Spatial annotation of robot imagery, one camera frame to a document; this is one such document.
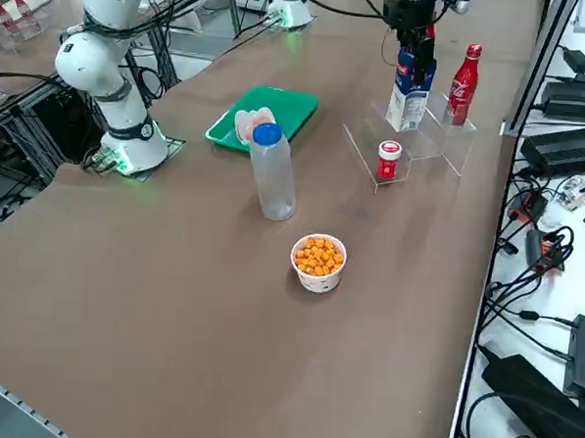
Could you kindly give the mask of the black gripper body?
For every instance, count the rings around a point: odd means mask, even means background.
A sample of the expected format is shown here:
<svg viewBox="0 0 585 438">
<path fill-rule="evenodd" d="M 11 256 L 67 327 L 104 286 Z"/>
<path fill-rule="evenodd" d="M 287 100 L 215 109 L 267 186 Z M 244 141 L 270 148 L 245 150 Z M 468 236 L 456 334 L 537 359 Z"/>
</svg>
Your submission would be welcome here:
<svg viewBox="0 0 585 438">
<path fill-rule="evenodd" d="M 436 0 L 383 0 L 382 19 L 395 30 L 415 30 L 430 26 Z"/>
</svg>

